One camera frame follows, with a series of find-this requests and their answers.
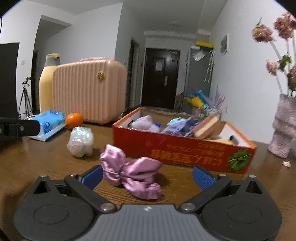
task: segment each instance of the red cardboard box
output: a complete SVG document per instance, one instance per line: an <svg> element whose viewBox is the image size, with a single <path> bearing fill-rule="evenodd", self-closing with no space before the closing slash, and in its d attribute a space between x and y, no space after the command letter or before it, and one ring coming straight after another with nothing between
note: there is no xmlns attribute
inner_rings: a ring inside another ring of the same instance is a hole
<svg viewBox="0 0 296 241"><path fill-rule="evenodd" d="M161 112L140 107L113 124L114 145L127 157L151 157L165 164L200 165L210 171L245 173L256 152L256 145L229 122L220 121L214 135L234 138L237 145L215 143L192 137L151 133L132 129L128 124L141 116L151 115L155 123L166 124L178 117L190 115Z"/></svg>

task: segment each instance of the ceiling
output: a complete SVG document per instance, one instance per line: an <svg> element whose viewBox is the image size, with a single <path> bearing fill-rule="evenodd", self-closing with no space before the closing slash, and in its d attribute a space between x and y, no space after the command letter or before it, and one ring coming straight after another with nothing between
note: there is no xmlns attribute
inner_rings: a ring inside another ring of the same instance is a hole
<svg viewBox="0 0 296 241"><path fill-rule="evenodd" d="M196 34L211 31L227 0L31 0L74 15L124 2L144 30Z"/></svg>
<svg viewBox="0 0 296 241"><path fill-rule="evenodd" d="M46 31L49 28L55 28L57 26L60 26L60 24L40 19L40 22L39 22L39 25L38 25L38 32Z"/></svg>

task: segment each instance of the green leaf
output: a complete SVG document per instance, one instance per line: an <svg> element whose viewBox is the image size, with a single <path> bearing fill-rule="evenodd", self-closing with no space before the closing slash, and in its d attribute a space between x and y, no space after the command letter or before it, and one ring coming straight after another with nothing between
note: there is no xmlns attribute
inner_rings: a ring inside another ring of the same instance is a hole
<svg viewBox="0 0 296 241"><path fill-rule="evenodd" d="M295 91L295 88L296 88L296 84L289 84L289 89L292 90L292 91Z"/></svg>
<svg viewBox="0 0 296 241"><path fill-rule="evenodd" d="M282 60L283 60L285 63L286 63L286 62L292 63L291 56L288 56L288 55L284 55Z"/></svg>
<svg viewBox="0 0 296 241"><path fill-rule="evenodd" d="M250 160L250 152L247 149L239 149L234 152L228 159L228 166L233 171L243 169Z"/></svg>
<svg viewBox="0 0 296 241"><path fill-rule="evenodd" d="M292 78L292 75L291 75L291 73L288 73L288 74L287 74L287 77L288 77L288 86L289 86L289 89L290 89L290 85L291 85L291 78Z"/></svg>
<svg viewBox="0 0 296 241"><path fill-rule="evenodd" d="M279 63L280 63L279 68L283 72L287 64L284 61L281 61L281 62L279 61Z"/></svg>

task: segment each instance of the metal screw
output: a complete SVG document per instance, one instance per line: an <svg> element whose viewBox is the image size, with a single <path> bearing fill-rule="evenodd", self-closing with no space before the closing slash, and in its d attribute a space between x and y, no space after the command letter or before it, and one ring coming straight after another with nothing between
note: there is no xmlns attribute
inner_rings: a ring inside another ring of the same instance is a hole
<svg viewBox="0 0 296 241"><path fill-rule="evenodd" d="M115 205L110 202L106 202L100 205L100 209L102 209L103 211L111 211L114 208L115 208Z"/></svg>
<svg viewBox="0 0 296 241"><path fill-rule="evenodd" d="M195 209L195 205L193 203L186 202L181 205L181 208L185 211L192 211Z"/></svg>

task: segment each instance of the purple dried flower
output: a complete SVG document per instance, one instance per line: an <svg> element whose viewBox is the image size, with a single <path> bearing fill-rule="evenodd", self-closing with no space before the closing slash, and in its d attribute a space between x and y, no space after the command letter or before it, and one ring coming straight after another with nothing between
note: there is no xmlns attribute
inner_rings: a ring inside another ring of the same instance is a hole
<svg viewBox="0 0 296 241"><path fill-rule="evenodd" d="M267 60L266 68L269 73L271 73L273 76L276 76L276 71L279 69L279 64L277 62Z"/></svg>
<svg viewBox="0 0 296 241"><path fill-rule="evenodd" d="M264 24L261 24L261 20L252 30L253 37L257 42L267 43L269 41L272 41L272 33L273 31L271 31L269 27L266 27Z"/></svg>
<svg viewBox="0 0 296 241"><path fill-rule="evenodd" d="M291 83L296 84L296 65L294 65L290 70Z"/></svg>
<svg viewBox="0 0 296 241"><path fill-rule="evenodd" d="M285 12L283 16L289 22L290 28L296 29L296 19L291 15L291 13Z"/></svg>
<svg viewBox="0 0 296 241"><path fill-rule="evenodd" d="M283 18L277 18L277 20L274 22L274 28L279 32L279 36L283 39L292 38L293 29L290 25L291 14L285 13L283 16Z"/></svg>

